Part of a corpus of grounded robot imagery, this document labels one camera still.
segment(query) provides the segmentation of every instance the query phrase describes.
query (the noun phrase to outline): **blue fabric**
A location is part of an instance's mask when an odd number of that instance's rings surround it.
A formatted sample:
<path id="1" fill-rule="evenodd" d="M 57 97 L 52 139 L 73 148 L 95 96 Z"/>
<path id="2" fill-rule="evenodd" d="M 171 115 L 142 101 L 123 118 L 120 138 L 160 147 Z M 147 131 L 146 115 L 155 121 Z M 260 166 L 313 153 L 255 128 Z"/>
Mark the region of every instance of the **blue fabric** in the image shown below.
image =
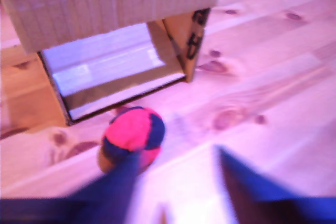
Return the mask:
<path id="1" fill-rule="evenodd" d="M 132 153 L 110 173 L 69 197 L 2 199 L 1 223 L 122 224 L 138 172 L 139 153 Z"/>
<path id="2" fill-rule="evenodd" d="M 165 132 L 164 123 L 161 120 L 161 118 L 159 118 L 155 114 L 151 114 L 150 117 L 152 121 L 152 127 L 151 127 L 150 134 L 148 136 L 145 150 L 152 150 L 155 148 L 159 148 L 163 141 L 164 132 Z"/>
<path id="3" fill-rule="evenodd" d="M 291 208 L 291 214 L 294 213 L 301 217 L 301 220 L 304 220 L 303 223 L 336 223 L 336 198 L 296 195 L 270 179 L 257 174 L 223 148 L 218 147 L 218 149 L 221 165 L 227 167 L 234 174 L 255 202 L 268 204 L 271 208 L 281 206 L 281 209 L 273 211 L 279 216 L 288 214 L 288 208 Z"/>
<path id="4" fill-rule="evenodd" d="M 104 156 L 106 156 L 109 160 L 114 163 L 121 162 L 125 157 L 127 157 L 131 152 L 126 149 L 122 149 L 120 147 L 111 144 L 106 136 L 103 138 L 102 151 Z"/>

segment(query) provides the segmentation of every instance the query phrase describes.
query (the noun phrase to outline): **floorboard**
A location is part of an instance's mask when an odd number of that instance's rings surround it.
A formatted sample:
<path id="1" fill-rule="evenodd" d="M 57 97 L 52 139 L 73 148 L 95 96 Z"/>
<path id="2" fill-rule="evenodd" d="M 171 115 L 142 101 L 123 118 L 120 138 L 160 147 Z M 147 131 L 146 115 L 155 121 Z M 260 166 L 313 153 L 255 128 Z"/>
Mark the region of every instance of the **floorboard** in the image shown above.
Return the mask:
<path id="1" fill-rule="evenodd" d="M 193 222 L 198 200 L 210 206 L 204 216 L 218 217 L 212 223 L 231 218 L 229 210 L 220 213 L 211 207 L 226 197 L 211 191 L 214 181 L 187 177 L 214 176 L 209 170 L 213 144 L 298 194 L 336 196 L 335 11 L 336 0 L 219 0 L 206 27 L 194 81 L 124 105 L 153 108 L 167 129 L 162 153 L 139 182 L 139 199 L 147 195 L 145 204 L 129 223 L 158 220 L 160 206 L 174 216 L 174 223 Z M 25 55 L 20 46 L 1 53 L 2 117 L 3 107 L 8 108 L 11 125 L 2 118 L 9 132 L 0 141 L 2 193 L 22 196 L 27 186 L 25 196 L 54 196 L 100 176 L 93 157 L 117 109 L 63 127 L 36 55 Z M 10 136 L 15 129 L 30 131 Z M 54 185 L 51 171 L 67 182 L 76 162 L 87 168 L 87 175 L 75 171 L 78 178 L 63 186 L 36 189 L 37 182 L 41 188 Z M 69 173 L 60 172 L 64 167 Z"/>

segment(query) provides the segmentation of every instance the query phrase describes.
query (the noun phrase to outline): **wood grain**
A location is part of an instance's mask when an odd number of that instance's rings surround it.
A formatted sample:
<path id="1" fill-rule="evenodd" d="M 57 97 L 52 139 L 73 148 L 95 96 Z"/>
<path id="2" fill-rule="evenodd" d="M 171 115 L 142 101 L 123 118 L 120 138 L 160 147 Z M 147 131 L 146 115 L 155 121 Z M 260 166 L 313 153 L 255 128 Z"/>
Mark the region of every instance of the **wood grain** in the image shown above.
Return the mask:
<path id="1" fill-rule="evenodd" d="M 142 181 L 147 189 L 140 193 L 147 197 L 139 216 L 155 218 L 155 206 L 166 202 L 173 215 L 182 217 L 184 208 L 179 205 L 179 195 L 185 196 L 181 202 L 186 202 L 188 209 L 199 209 L 200 205 L 188 204 L 191 196 L 181 194 L 184 188 L 175 187 L 179 181 L 187 181 L 176 173 L 196 170 L 197 174 L 208 174 L 201 163 L 208 162 L 208 148 L 213 144 L 226 146 L 257 171 L 298 194 L 335 196 L 334 3 L 335 0 L 219 0 L 209 17 L 194 81 L 175 84 L 124 105 L 153 108 L 162 115 L 167 129 L 162 153 Z M 27 61 L 25 57 L 4 61 L 5 68 L 11 69 L 3 71 L 13 74 L 20 70 L 20 76 L 27 76 L 23 74 L 25 64 L 20 65 L 21 69 L 12 67 Z M 33 79 L 26 79 L 32 87 Z M 19 104 L 18 107 L 17 113 L 24 111 Z M 19 197 L 23 191 L 27 197 L 62 195 L 100 176 L 95 163 L 99 147 L 68 157 L 86 146 L 99 144 L 108 121 L 121 109 L 68 128 L 46 128 L 2 140 L 5 195 Z M 25 122 L 35 120 L 26 113 L 21 113 L 21 118 Z M 67 141 L 62 132 L 68 136 Z M 49 163 L 50 152 L 54 153 L 53 164 Z M 188 165 L 181 165 L 183 160 Z M 88 176 L 79 174 L 81 169 L 76 167 L 88 169 Z M 36 183 L 40 183 L 40 188 L 54 185 L 57 180 L 53 174 L 64 185 L 55 186 L 52 191 L 37 191 Z M 212 202 L 211 196 L 218 196 L 218 192 L 202 195 L 205 189 L 197 190 L 199 194 L 191 190 L 190 194 L 197 195 L 195 200 Z"/>

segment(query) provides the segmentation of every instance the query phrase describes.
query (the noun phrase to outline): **wooden floor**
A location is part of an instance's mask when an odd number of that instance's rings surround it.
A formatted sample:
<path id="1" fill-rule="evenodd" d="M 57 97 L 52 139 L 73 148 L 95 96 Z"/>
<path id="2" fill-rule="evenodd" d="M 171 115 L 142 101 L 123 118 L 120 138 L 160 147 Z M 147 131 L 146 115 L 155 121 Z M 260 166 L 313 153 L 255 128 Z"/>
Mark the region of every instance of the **wooden floor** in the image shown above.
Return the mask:
<path id="1" fill-rule="evenodd" d="M 11 195 L 20 180 L 98 145 L 116 110 L 64 127 L 36 55 L 11 46 L 1 19 L 2 45 L 9 41 L 1 51 L 1 133 L 9 136 L 0 142 L 1 183 Z M 126 106 L 151 107 L 166 123 L 148 178 L 218 144 L 299 194 L 336 196 L 335 101 L 336 0 L 219 0 L 194 81 Z M 172 197 L 165 200 L 174 205 Z"/>

